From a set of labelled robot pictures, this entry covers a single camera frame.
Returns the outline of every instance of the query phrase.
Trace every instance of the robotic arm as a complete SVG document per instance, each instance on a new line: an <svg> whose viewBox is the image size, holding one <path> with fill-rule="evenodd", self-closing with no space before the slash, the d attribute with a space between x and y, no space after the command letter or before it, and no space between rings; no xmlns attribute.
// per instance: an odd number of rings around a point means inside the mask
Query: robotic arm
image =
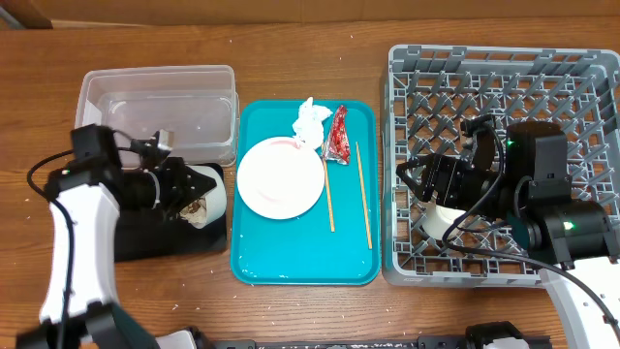
<svg viewBox="0 0 620 349"><path fill-rule="evenodd" d="M422 228L465 253L519 258L546 268L541 279L560 313L571 348L620 348L620 235L603 207L572 199L564 155L566 135L549 122L510 125L506 170L495 172L491 170L497 137L493 121L492 115L485 115L461 122L461 131L469 139L461 158L431 154L397 167L396 174L418 199L430 202L436 195L437 206L431 208L434 211L427 214ZM418 168L423 168L420 182L408 175ZM529 258L451 245L447 229L453 228L455 220L447 213L453 214L453 209L457 215L468 211L489 221L503 219L491 227L510 224L513 238ZM575 285L574 278L585 285Z"/></svg>
<svg viewBox="0 0 620 349"><path fill-rule="evenodd" d="M140 156L140 167L123 171L113 134L96 125L72 131L75 160L49 175L46 197L64 207L73 222L66 222L56 204L50 204L55 237L42 325L21 334L16 347L78 348L81 341L92 340L100 348L114 349L212 348L195 329L155 338L119 306L114 232L123 209L155 210L164 222L186 217L187 207L193 214L190 222L199 230L224 213L222 179L211 168L186 166L181 158L168 157L171 134L166 131L150 140L131 140L126 150ZM202 215L195 217L200 210ZM73 236L68 224L73 224ZM63 301L68 280L71 295Z"/></svg>

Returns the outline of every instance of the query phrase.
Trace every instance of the white plate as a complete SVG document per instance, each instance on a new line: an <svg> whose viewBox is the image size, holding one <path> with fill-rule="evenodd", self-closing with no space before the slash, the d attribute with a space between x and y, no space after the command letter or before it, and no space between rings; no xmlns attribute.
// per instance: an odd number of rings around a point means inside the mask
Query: white plate
<svg viewBox="0 0 620 349"><path fill-rule="evenodd" d="M290 137L274 137L245 154L236 176L241 199L257 214L289 219L310 209L323 193L323 162L317 152L297 147Z"/></svg>

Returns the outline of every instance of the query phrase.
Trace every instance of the clear plastic container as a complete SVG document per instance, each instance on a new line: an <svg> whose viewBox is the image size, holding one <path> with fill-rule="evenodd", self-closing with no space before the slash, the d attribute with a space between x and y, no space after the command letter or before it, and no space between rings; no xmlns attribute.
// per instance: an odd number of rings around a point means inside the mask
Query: clear plastic container
<svg viewBox="0 0 620 349"><path fill-rule="evenodd" d="M77 104L76 127L91 123L148 139L174 132L173 151L189 164L234 164L238 97L229 66L184 66L93 71L86 75ZM116 138L119 146L129 143ZM123 165L138 158L121 154Z"/></svg>

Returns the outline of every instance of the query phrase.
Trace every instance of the teal tray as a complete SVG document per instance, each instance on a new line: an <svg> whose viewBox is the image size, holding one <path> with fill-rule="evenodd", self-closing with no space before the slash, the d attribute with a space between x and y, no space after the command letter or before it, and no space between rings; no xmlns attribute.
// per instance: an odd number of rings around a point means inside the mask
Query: teal tray
<svg viewBox="0 0 620 349"><path fill-rule="evenodd" d="M258 101L241 116L237 166L245 153L260 141L294 135L293 122L303 101ZM302 215L287 220L264 218L243 203L234 189L231 269L248 284L364 285L381 267L379 170L376 120L372 110L357 101L315 101L334 113L344 105L351 143L348 166L328 162L335 233L329 228L327 197ZM333 116L324 122L325 137ZM372 250L368 249L359 177L356 142L364 172Z"/></svg>

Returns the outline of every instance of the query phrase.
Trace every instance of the crumpled white napkin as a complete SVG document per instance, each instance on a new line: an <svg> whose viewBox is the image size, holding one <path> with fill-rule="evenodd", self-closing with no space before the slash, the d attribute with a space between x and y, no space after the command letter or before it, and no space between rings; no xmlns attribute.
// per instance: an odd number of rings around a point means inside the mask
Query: crumpled white napkin
<svg viewBox="0 0 620 349"><path fill-rule="evenodd" d="M333 112L327 107L313 106L312 103L313 98L310 97L301 104L297 121L293 123L293 131L297 143L304 143L317 149L323 144L323 121Z"/></svg>

